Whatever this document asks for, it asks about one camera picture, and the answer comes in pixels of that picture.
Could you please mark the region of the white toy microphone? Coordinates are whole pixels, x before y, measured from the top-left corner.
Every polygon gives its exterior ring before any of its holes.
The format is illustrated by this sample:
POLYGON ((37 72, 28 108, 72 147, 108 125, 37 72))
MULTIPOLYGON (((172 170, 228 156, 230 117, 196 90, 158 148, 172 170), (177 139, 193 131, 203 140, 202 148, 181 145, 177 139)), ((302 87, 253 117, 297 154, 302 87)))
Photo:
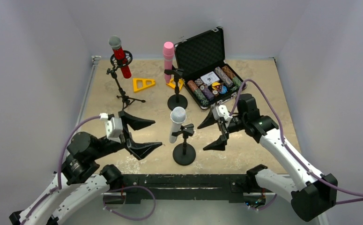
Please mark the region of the white toy microphone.
POLYGON ((170 113, 170 119, 172 122, 172 126, 170 129, 169 142, 175 143, 177 140, 177 136, 174 136, 173 133, 178 132, 181 129, 182 124, 186 120, 186 111, 183 107, 177 106, 170 113))

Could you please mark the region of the black clip stand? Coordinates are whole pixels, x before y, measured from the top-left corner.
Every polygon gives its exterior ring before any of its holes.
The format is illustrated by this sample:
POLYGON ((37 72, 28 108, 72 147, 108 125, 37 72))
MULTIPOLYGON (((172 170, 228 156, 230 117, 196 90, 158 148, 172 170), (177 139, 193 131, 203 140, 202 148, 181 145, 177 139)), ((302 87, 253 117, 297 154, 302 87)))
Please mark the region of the black clip stand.
POLYGON ((182 166, 190 165, 196 159, 196 151, 195 148, 187 143, 187 139, 194 134, 194 125, 187 124, 185 126, 181 126, 179 131, 172 132, 173 137, 178 137, 182 135, 183 142, 178 144, 173 150, 173 159, 174 161, 182 166))
POLYGON ((174 92, 175 94, 170 96, 167 101, 168 108, 172 111, 175 107, 180 106, 184 109, 188 106, 188 101, 185 96, 180 94, 179 81, 182 78, 184 70, 181 68, 175 68, 172 66, 172 69, 165 69, 164 73, 166 75, 173 75, 173 81, 175 82, 174 92))

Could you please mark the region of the red glitter microphone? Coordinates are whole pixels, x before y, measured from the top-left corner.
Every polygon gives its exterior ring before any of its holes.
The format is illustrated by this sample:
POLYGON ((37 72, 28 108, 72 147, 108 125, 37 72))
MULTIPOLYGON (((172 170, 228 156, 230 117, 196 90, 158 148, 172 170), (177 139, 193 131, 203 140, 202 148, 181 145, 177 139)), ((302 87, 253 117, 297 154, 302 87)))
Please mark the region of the red glitter microphone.
POLYGON ((123 77, 125 79, 131 78, 132 76, 131 71, 129 66, 127 65, 128 60, 126 58, 124 50, 122 49, 120 38, 118 36, 113 35, 109 38, 108 42, 113 50, 114 58, 116 59, 119 68, 121 69, 123 77))

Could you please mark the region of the pink toy microphone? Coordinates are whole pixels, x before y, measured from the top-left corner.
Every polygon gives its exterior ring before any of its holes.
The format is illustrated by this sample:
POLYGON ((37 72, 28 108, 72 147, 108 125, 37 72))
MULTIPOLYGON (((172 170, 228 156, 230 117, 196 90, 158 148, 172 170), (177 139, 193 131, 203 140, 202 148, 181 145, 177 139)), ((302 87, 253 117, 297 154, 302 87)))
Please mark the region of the pink toy microphone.
POLYGON ((172 69, 174 55, 174 44, 169 41, 165 42, 163 45, 164 69, 172 69))

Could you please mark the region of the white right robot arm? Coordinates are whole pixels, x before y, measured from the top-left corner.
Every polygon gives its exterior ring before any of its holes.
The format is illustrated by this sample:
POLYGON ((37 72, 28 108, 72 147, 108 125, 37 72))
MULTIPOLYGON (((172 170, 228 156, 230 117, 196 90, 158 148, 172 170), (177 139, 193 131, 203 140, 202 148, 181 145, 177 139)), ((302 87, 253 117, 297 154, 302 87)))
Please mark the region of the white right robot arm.
POLYGON ((303 221, 309 222, 336 204, 337 191, 320 180, 337 186, 332 175, 324 175, 312 166, 281 134, 280 126, 269 116, 261 115, 255 98, 243 94, 237 100, 237 114, 230 115, 225 105, 211 107, 199 129, 217 124, 221 135, 205 146, 204 150, 225 150, 231 133, 245 131, 268 150, 289 174, 286 179, 265 165, 246 172, 245 181, 237 186, 249 193, 255 189, 268 189, 290 202, 292 209, 303 221))

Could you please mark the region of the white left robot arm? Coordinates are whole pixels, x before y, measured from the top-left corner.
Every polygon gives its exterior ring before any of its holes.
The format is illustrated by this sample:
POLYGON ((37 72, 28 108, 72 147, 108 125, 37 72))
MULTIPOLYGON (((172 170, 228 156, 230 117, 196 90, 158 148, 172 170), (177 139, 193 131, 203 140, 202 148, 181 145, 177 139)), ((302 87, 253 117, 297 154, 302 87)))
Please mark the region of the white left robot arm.
POLYGON ((13 212, 14 225, 60 225, 80 207, 105 192, 123 194, 129 189, 122 172, 115 165, 101 167, 96 161, 120 150, 142 160, 161 146, 160 142, 136 143, 129 129, 140 130, 154 120, 132 116, 124 111, 117 115, 101 113, 105 136, 97 138, 76 127, 60 155, 54 179, 26 209, 13 212))

